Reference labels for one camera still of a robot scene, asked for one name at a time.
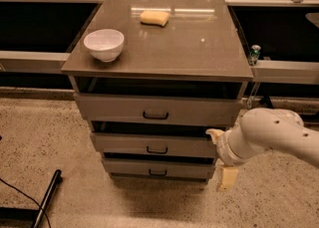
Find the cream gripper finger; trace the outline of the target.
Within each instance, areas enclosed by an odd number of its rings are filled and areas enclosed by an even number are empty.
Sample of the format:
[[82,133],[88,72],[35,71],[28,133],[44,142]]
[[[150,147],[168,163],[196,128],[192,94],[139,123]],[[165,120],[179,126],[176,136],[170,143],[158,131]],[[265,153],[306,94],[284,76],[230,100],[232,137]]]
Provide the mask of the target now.
[[214,144],[217,144],[218,139],[224,134],[224,131],[221,129],[209,128],[205,133],[210,136]]
[[218,168],[218,192],[229,191],[236,182],[239,169],[237,167],[220,166]]

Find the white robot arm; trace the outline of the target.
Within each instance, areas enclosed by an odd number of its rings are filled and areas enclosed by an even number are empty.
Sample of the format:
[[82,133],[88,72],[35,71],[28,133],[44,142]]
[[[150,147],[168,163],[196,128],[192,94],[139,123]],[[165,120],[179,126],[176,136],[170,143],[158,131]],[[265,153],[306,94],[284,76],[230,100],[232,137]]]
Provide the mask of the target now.
[[319,167],[319,132],[305,127],[301,116],[290,110],[253,109],[231,129],[209,128],[205,133],[221,160],[217,167],[219,192],[233,186],[240,165],[268,150],[288,153]]

